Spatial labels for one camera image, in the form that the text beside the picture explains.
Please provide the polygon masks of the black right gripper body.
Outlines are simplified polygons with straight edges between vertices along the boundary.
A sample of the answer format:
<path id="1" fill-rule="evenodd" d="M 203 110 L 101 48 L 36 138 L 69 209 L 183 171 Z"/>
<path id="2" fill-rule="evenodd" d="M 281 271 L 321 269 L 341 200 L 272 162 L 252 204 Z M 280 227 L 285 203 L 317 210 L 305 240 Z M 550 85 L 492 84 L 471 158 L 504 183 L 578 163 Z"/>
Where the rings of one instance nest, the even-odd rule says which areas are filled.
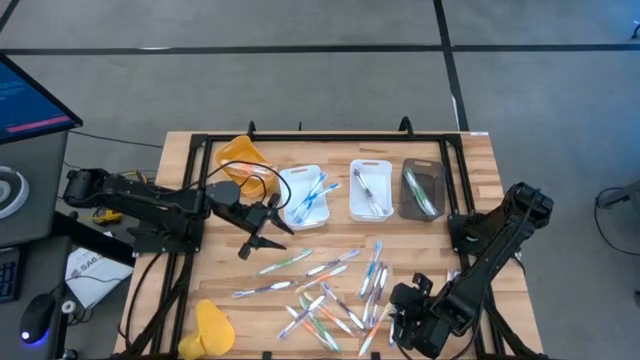
<path id="1" fill-rule="evenodd" d="M 394 286 L 390 302 L 395 308 L 394 340 L 403 349 L 437 358 L 449 336 L 449 326 L 431 311 L 432 285 Z"/>

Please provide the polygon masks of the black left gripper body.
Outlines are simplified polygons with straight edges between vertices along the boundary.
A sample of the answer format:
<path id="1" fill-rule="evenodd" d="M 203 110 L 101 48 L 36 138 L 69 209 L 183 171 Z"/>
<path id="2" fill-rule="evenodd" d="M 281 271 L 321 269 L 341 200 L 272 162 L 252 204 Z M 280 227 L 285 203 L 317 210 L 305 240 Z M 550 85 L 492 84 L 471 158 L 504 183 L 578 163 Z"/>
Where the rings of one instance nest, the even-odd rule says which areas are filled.
<path id="1" fill-rule="evenodd" d="M 245 205 L 236 198 L 213 198 L 213 214 L 249 233 L 251 241 L 266 241 L 261 232 L 273 210 L 271 202 Z"/>

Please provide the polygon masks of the toothbrush with purple bristles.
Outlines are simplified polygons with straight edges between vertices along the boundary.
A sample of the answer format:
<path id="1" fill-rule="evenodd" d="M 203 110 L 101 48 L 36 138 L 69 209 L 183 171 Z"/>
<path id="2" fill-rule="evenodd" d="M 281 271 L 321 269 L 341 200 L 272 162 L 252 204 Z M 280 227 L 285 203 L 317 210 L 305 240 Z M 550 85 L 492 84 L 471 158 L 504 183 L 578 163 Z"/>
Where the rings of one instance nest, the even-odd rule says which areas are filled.
<path id="1" fill-rule="evenodd" d="M 365 329 L 365 325 L 360 318 L 331 290 L 330 286 L 326 282 L 322 282 L 321 287 L 346 313 L 351 322 L 354 323 L 359 330 Z"/>
<path id="2" fill-rule="evenodd" d="M 380 277 L 381 277 L 381 272 L 382 272 L 382 263 L 378 262 L 377 263 L 377 267 L 376 267 L 376 271 L 374 273 L 374 277 L 373 277 L 373 283 L 372 283 L 372 288 L 369 292 L 369 295 L 367 297 L 366 303 L 365 303 L 365 307 L 364 307 L 364 312 L 363 312 L 363 323 L 366 329 L 371 327 L 371 320 L 373 317 L 373 307 L 374 307 L 374 299 L 375 299 L 375 294 L 377 292 L 377 288 L 379 285 L 379 281 L 380 281 Z"/>

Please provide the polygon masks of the white plastic bin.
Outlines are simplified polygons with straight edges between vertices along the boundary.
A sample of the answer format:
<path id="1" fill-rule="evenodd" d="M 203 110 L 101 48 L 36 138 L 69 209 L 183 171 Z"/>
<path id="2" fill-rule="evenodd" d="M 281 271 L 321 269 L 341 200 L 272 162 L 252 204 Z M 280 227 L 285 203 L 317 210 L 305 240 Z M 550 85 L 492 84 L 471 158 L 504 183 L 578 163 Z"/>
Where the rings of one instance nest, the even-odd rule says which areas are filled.
<path id="1" fill-rule="evenodd" d="M 362 178 L 373 192 L 378 203 L 388 212 L 377 216 L 369 206 L 363 189 L 355 179 L 353 170 L 358 169 Z M 349 211 L 354 221 L 384 222 L 393 213 L 392 164 L 385 160 L 356 159 L 349 169 Z"/>
<path id="2" fill-rule="evenodd" d="M 323 226 L 329 219 L 326 196 L 316 198 L 309 208 L 301 203 L 311 194 L 325 189 L 327 175 L 317 165 L 283 169 L 279 172 L 284 221 L 293 230 L 301 231 Z"/>

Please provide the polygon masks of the yellow plastic bin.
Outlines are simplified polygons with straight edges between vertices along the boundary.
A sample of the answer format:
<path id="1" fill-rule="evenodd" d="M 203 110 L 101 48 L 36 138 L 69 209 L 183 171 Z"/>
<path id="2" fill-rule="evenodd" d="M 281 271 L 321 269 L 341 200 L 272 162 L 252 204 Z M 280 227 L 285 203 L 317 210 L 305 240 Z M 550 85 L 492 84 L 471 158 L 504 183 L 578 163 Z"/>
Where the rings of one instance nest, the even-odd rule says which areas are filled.
<path id="1" fill-rule="evenodd" d="M 238 185 L 241 185 L 241 192 L 251 198 L 258 198 L 269 191 L 274 183 L 275 175 L 271 177 L 262 178 L 259 176 L 251 175 L 249 177 L 239 177 L 229 175 L 224 170 L 224 163 L 228 161 L 241 162 L 255 164 L 268 163 L 269 168 L 276 170 L 277 167 L 274 163 L 270 162 L 251 142 L 250 138 L 246 135 L 235 137 L 226 145 L 218 149 L 214 154 L 214 160 L 219 166 L 222 166 L 222 171 Z"/>

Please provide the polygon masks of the yellow folded mat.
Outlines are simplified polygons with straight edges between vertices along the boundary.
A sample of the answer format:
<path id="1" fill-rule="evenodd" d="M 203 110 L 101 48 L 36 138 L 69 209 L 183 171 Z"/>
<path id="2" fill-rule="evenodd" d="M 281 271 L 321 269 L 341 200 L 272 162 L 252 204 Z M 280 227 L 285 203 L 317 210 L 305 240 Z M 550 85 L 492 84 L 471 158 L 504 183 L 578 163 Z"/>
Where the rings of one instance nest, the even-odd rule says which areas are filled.
<path id="1" fill-rule="evenodd" d="M 195 315 L 197 330 L 179 342 L 179 355 L 184 360 L 197 360 L 229 352 L 236 335 L 227 315 L 208 299 L 196 304 Z"/>

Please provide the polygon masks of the yellow hand tool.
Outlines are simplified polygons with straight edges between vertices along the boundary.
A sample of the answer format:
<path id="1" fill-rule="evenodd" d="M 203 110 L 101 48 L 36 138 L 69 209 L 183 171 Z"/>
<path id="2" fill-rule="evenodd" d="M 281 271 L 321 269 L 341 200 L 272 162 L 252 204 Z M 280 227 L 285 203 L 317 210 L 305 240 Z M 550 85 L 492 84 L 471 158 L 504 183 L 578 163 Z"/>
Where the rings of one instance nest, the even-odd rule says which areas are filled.
<path id="1" fill-rule="evenodd" d="M 92 222 L 96 225 L 108 226 L 108 225 L 119 224 L 123 219 L 123 215 L 111 209 L 98 208 L 93 213 L 91 219 L 92 219 Z"/>

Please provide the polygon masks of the black desk beam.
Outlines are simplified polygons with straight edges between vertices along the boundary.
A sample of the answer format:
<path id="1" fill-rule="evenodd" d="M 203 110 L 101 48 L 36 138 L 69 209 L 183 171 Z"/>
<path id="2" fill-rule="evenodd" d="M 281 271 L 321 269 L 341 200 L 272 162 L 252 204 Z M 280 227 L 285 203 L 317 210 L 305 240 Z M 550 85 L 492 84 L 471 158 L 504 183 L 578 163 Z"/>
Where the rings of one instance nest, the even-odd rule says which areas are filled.
<path id="1" fill-rule="evenodd" d="M 133 247 L 131 245 L 80 223 L 74 217 L 55 212 L 51 233 L 54 236 L 67 236 L 74 245 L 93 251 L 123 265 L 130 267 L 135 265 L 136 260 L 133 257 Z"/>

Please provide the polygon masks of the white paper manual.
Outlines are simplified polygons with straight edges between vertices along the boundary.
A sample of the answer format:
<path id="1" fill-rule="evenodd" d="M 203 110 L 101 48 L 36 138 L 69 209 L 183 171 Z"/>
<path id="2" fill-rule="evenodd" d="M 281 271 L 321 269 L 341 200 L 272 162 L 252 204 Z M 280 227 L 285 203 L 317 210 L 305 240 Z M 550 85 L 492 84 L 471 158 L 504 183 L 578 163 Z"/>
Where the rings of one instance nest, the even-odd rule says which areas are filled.
<path id="1" fill-rule="evenodd" d="M 65 282 L 82 306 L 90 309 L 132 272 L 131 266 L 78 248 L 68 255 Z"/>

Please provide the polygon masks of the grey desk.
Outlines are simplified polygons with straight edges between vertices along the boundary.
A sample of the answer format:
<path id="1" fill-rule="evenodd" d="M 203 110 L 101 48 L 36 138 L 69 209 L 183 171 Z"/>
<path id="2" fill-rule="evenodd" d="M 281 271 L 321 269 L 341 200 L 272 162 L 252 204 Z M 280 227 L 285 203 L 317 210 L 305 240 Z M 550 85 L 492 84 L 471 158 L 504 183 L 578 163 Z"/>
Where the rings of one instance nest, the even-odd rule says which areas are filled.
<path id="1" fill-rule="evenodd" d="M 53 216 L 67 144 L 65 132 L 0 145 L 0 165 L 21 173 L 29 183 L 25 204 L 0 220 L 0 248 L 20 249 L 19 295 L 0 303 L 0 360 L 51 360 L 57 350 L 61 310 L 55 308 L 47 335 L 27 345 L 19 333 L 20 319 L 30 301 L 51 293 L 56 303 L 63 292 L 70 240 L 54 236 Z"/>

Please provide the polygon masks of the black computer mouse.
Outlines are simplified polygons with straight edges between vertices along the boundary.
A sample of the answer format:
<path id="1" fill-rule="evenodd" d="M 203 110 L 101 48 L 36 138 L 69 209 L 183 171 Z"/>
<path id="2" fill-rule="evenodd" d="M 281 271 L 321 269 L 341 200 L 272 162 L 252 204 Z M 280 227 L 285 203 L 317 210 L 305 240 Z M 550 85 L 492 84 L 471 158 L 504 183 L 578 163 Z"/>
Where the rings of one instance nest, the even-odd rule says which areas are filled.
<path id="1" fill-rule="evenodd" d="M 24 310 L 19 333 L 23 343 L 33 345 L 45 338 L 55 310 L 56 299 L 51 293 L 42 293 L 34 297 Z"/>

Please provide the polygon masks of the black keyboard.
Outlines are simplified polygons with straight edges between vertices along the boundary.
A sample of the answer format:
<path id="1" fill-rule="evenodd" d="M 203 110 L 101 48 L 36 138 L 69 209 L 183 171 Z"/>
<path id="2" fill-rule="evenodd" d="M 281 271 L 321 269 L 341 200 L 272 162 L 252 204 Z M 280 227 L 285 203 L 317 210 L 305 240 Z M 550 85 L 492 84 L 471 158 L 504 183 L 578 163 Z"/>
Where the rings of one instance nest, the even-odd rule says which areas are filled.
<path id="1" fill-rule="evenodd" d="M 0 248 L 0 303 L 18 298 L 20 256 L 18 247 Z"/>

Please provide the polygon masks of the computer monitor with blue screen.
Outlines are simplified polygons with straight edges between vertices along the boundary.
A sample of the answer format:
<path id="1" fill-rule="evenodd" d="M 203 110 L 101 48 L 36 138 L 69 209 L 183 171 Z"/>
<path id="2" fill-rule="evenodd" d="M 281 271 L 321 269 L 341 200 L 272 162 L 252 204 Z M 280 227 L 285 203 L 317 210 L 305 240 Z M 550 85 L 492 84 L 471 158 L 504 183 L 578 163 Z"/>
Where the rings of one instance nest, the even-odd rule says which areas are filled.
<path id="1" fill-rule="evenodd" d="M 0 144 L 83 125 L 78 115 L 0 52 Z"/>

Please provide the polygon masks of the grey stand base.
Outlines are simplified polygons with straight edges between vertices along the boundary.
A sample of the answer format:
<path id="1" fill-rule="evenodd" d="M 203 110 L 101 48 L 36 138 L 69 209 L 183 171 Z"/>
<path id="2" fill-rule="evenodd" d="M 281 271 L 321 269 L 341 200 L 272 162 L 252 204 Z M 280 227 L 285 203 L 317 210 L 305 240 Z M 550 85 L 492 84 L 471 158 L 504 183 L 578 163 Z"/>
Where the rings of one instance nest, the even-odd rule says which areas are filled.
<path id="1" fill-rule="evenodd" d="M 640 180 L 635 181 L 624 187 L 605 189 L 604 192 L 610 191 L 610 194 L 600 194 L 596 197 L 597 206 L 600 208 L 611 208 L 612 206 L 630 202 L 633 209 L 640 213 Z"/>

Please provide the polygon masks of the black aluminium table frame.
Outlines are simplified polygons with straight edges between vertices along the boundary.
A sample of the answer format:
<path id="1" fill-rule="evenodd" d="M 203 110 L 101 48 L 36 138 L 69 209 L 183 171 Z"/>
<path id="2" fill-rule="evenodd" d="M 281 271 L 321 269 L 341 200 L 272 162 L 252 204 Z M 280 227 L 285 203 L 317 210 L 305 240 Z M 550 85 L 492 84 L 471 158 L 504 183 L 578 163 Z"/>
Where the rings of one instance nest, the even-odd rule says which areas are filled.
<path id="1" fill-rule="evenodd" d="M 332 182 L 341 185 L 328 196 L 329 220 L 322 227 L 293 235 L 267 226 L 266 236 L 286 250 L 255 250 L 242 260 L 238 251 L 245 234 L 216 217 L 208 219 L 201 249 L 194 257 L 187 297 L 170 308 L 156 332 L 162 352 L 168 352 L 195 330 L 195 305 L 208 299 L 228 315 L 235 330 L 236 340 L 229 352 L 232 359 L 258 360 L 265 351 L 273 353 L 273 360 L 331 358 L 333 353 L 303 326 L 296 327 L 286 339 L 277 339 L 278 332 L 291 321 L 285 307 L 298 303 L 293 290 L 242 298 L 233 298 L 232 294 L 272 282 L 301 279 L 306 270 L 359 249 L 349 268 L 332 278 L 330 286 L 350 309 L 361 312 L 363 302 L 356 292 L 378 241 L 383 243 L 381 258 L 391 268 L 392 283 L 409 282 L 419 271 L 441 287 L 447 272 L 460 266 L 446 221 L 421 223 L 398 215 L 380 223 L 354 221 L 349 213 L 348 173 L 355 159 L 389 161 L 394 172 L 400 171 L 407 158 L 448 164 L 454 192 L 445 200 L 447 209 L 487 212 L 497 207 L 504 195 L 491 140 L 482 133 L 419 132 L 408 138 L 405 133 L 392 132 L 260 132 L 254 137 L 254 144 L 278 168 L 317 165 Z M 257 275 L 304 249 L 312 249 L 313 253 L 289 266 Z M 347 334 L 329 318 L 324 320 L 324 326 L 341 348 L 340 353 L 335 353 L 337 358 L 357 357 L 360 337 Z"/>

